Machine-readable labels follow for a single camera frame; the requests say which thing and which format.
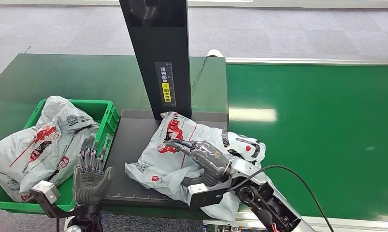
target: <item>green table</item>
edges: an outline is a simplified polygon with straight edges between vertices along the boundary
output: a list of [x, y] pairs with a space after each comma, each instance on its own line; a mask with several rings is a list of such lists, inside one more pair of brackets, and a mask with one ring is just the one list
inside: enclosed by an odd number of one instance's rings
[[[202, 62], [191, 58], [191, 76]], [[264, 166], [282, 164], [305, 178], [327, 216], [388, 221], [388, 65], [278, 62], [227, 59], [225, 79], [224, 59], [209, 58], [192, 92], [193, 110], [229, 106], [230, 129], [266, 144]], [[50, 95], [150, 109], [134, 57], [20, 54], [0, 75], [0, 139], [21, 129]], [[267, 174], [302, 215], [320, 216], [295, 177]], [[131, 206], [123, 212], [203, 217]]]

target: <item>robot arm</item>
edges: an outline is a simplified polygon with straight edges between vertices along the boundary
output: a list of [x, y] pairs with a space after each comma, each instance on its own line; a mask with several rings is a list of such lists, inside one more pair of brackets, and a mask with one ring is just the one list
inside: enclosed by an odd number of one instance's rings
[[[268, 231], [314, 232], [264, 172], [260, 172], [243, 183], [248, 177], [260, 171], [252, 163], [240, 158], [229, 162], [218, 149], [206, 141], [169, 140], [165, 144], [189, 155], [204, 169], [203, 176], [188, 187], [190, 209], [219, 203], [225, 192], [234, 191]], [[218, 188], [216, 186], [208, 190], [208, 187], [215, 186], [214, 182], [208, 181], [209, 179], [216, 178], [224, 182], [223, 177], [227, 175], [232, 179], [231, 186], [233, 187]]]

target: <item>gray carpet floor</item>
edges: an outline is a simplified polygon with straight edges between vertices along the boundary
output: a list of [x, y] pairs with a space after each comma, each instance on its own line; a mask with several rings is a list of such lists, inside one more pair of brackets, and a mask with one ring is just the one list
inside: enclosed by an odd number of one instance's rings
[[[190, 8], [190, 54], [388, 59], [388, 10]], [[118, 6], [0, 5], [0, 73], [18, 53], [133, 55]], [[201, 222], [108, 215], [106, 231], [200, 231]], [[0, 211], [0, 232], [54, 231], [46, 216]]]

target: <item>yellow label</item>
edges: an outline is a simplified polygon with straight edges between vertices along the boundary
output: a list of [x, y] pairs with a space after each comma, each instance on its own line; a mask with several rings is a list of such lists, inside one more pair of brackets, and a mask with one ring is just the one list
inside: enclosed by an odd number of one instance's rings
[[162, 84], [162, 94], [164, 94], [164, 101], [171, 102], [171, 94], [170, 94], [170, 84], [161, 83]]

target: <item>green plastic crate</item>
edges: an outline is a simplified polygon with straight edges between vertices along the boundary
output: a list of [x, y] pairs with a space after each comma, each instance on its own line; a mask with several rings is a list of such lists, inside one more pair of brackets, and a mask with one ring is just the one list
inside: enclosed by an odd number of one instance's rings
[[[97, 153], [102, 148], [107, 148], [107, 153], [110, 150], [114, 133], [117, 129], [119, 122], [119, 115], [115, 109], [112, 101], [104, 100], [70, 100], [77, 108], [83, 110], [90, 115], [96, 122], [100, 123], [99, 131], [96, 135], [96, 141], [99, 141], [99, 147]], [[40, 118], [42, 109], [46, 99], [40, 101], [36, 109], [27, 121], [24, 129], [36, 125], [37, 120]], [[58, 187], [61, 194], [60, 199], [57, 201], [57, 205], [66, 211], [74, 208], [75, 202], [72, 194], [73, 176], [67, 179], [63, 184]], [[43, 210], [40, 205], [36, 203], [16, 203], [3, 189], [0, 187], [0, 209], [14, 212], [14, 213], [26, 213], [26, 214], [43, 214]]]

